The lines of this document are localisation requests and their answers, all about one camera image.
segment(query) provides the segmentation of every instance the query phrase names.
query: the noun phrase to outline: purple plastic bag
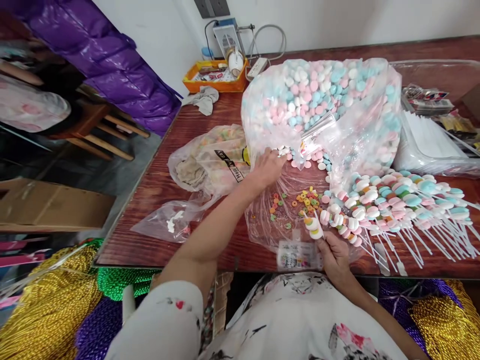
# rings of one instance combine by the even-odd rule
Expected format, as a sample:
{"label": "purple plastic bag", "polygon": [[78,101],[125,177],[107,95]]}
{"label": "purple plastic bag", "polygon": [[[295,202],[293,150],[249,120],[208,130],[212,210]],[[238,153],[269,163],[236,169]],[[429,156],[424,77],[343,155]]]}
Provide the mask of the purple plastic bag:
{"label": "purple plastic bag", "polygon": [[68,60],[100,96],[163,136],[181,96],[165,84],[90,0],[0,0],[50,49]]}

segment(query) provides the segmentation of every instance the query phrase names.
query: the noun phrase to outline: orange plastic basket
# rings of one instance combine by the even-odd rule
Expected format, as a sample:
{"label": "orange plastic basket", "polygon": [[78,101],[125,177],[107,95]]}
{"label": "orange plastic basket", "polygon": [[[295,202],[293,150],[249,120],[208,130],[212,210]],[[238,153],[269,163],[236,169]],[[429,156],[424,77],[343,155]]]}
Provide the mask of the orange plastic basket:
{"label": "orange plastic basket", "polygon": [[195,75],[198,74],[201,68],[218,66],[221,63],[225,64],[225,60],[197,61],[195,65],[193,65],[183,77],[183,83],[185,84],[188,91],[190,91],[191,94],[195,94],[200,91],[201,86],[211,86],[212,88],[217,89],[219,93],[242,93],[245,90],[245,85],[247,84],[247,78],[245,77],[245,72],[247,71],[248,64],[247,60],[245,60],[245,63],[243,64],[243,69],[241,70],[240,75],[238,75],[235,81],[213,82],[192,80]]}

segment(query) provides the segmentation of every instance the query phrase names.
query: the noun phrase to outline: clear plastic box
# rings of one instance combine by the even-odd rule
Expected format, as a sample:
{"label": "clear plastic box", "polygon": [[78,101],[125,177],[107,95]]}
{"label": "clear plastic box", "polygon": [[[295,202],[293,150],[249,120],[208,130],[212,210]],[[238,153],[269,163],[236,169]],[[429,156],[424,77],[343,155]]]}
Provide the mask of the clear plastic box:
{"label": "clear plastic box", "polygon": [[[438,88],[449,92],[447,98],[459,106],[460,114],[469,118],[475,127],[480,119],[464,113],[461,98],[480,83],[480,62],[474,60],[404,60],[390,63],[402,76],[402,87],[410,83],[422,88]],[[408,170],[416,174],[464,176],[480,178],[480,159],[463,157],[430,157],[423,154],[415,143],[412,131],[403,123],[400,144],[393,161],[395,170]]]}

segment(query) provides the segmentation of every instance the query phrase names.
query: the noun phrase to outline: power strip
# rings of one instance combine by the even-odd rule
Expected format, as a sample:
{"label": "power strip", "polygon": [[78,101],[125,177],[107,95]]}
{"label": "power strip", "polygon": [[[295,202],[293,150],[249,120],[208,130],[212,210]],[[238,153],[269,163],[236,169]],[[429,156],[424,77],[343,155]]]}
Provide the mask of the power strip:
{"label": "power strip", "polygon": [[255,64],[251,67],[250,71],[246,75],[248,81],[252,81],[255,79],[258,74],[260,74],[265,67],[267,66],[267,58],[266,57],[259,57]]}

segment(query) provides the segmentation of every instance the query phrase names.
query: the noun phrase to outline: white floral clothing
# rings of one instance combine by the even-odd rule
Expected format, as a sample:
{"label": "white floral clothing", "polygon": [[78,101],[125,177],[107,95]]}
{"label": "white floral clothing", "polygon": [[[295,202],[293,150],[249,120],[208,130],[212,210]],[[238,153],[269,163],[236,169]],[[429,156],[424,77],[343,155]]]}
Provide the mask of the white floral clothing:
{"label": "white floral clothing", "polygon": [[200,290],[186,281],[162,284],[127,320],[105,360],[406,359],[378,322],[320,273],[278,275],[248,298],[248,310],[199,356]]}

